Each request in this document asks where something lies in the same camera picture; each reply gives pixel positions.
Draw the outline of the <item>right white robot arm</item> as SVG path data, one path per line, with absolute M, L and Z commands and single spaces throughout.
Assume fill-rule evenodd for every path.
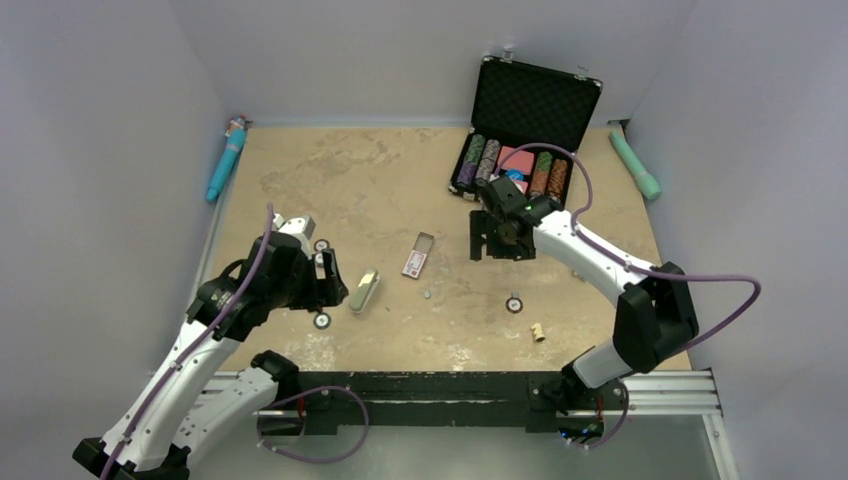
M 509 178 L 477 189 L 482 203 L 469 215 L 470 253 L 514 261 L 548 255 L 578 273 L 615 309 L 611 337 L 568 363 L 545 397 L 561 409 L 584 407 L 601 388 L 633 373 L 649 373 L 699 333 L 682 270 L 634 258 L 583 228 L 550 196 L 526 197 Z

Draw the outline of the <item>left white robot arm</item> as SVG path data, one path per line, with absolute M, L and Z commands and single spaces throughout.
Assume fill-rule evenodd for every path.
M 299 368 L 266 350 L 203 406 L 205 387 L 251 331 L 280 308 L 315 314 L 348 294 L 335 252 L 325 241 L 318 252 L 304 241 L 272 231 L 258 237 L 246 259 L 204 283 L 187 311 L 177 340 L 142 394 L 100 437 L 79 442 L 72 458 L 100 479 L 187 479 L 218 442 L 253 411 L 284 409 L 301 390 Z

